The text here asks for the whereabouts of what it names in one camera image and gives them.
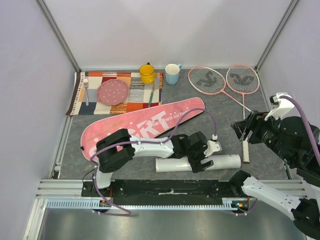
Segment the white shuttlecock tube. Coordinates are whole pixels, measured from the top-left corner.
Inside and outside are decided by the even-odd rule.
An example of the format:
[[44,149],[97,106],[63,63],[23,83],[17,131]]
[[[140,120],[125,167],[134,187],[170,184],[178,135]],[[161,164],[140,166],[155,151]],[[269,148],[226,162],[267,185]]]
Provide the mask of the white shuttlecock tube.
[[157,173],[163,172],[187,172],[194,170],[224,170],[239,169],[241,158],[238,154],[211,155],[197,163],[191,164],[187,157],[156,158],[155,169]]

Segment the pink badminton racket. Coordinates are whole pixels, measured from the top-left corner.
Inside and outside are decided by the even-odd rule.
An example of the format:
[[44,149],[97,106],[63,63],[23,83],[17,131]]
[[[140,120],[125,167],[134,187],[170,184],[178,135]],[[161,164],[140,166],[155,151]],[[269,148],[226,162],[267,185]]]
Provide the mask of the pink badminton racket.
[[217,95],[223,93],[229,98],[231,98],[233,101],[238,103],[240,106],[242,106],[243,109],[246,109],[249,112],[251,112],[251,110],[248,107],[246,107],[243,103],[236,100],[234,97],[232,97],[225,91],[227,81],[224,78],[224,76],[218,71],[205,66],[196,66],[188,72],[187,77],[190,84],[198,92],[203,93],[205,95]]
[[256,71],[246,64],[234,64],[226,73],[226,83],[228,87],[235,93],[241,94],[243,119],[246,118],[245,113],[245,95],[255,93],[260,87],[260,79]]

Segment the pink racket bag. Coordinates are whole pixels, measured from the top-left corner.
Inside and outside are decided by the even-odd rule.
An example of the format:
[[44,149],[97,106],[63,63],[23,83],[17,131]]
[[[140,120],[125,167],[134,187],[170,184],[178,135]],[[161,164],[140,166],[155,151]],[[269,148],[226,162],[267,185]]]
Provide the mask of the pink racket bag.
[[80,138],[80,149],[89,160],[96,153],[96,143],[120,129],[128,129],[130,135],[155,138],[173,129],[189,110],[205,109],[199,97],[153,106],[121,115],[107,117],[90,124]]

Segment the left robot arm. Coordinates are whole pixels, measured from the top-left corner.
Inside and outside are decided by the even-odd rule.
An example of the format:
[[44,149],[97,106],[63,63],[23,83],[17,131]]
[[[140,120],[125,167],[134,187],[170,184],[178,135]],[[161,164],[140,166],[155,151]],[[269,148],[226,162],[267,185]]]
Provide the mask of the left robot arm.
[[118,171],[127,162],[138,157],[159,157],[181,159],[186,157],[193,173],[203,172],[214,163],[209,159],[213,153],[221,150],[217,136],[208,140],[198,131],[191,135],[178,134],[164,138],[143,138],[130,135],[128,129],[120,129],[96,144],[97,158],[92,191],[99,197],[110,191],[113,172]]

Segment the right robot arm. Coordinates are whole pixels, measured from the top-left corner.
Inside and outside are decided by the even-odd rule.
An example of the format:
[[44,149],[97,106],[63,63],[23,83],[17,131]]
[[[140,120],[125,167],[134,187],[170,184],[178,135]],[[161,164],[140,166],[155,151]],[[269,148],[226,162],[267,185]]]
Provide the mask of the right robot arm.
[[[265,144],[298,176],[311,187],[320,186],[320,164],[316,152],[320,145],[315,143],[319,136],[318,127],[304,122],[299,116],[276,119],[267,112],[252,112],[246,119],[231,124],[240,141]],[[243,194],[254,197],[277,209],[291,219],[295,227],[306,236],[320,238],[320,199],[302,198],[285,194],[261,183],[249,173],[240,170],[229,180],[229,191],[235,197]]]

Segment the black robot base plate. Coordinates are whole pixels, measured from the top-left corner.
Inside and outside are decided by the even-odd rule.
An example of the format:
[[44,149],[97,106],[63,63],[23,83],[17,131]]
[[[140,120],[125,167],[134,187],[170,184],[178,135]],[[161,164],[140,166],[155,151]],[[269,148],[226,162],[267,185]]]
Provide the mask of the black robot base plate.
[[116,179],[100,192],[123,206],[220,205],[224,198],[254,199],[228,181],[213,179]]

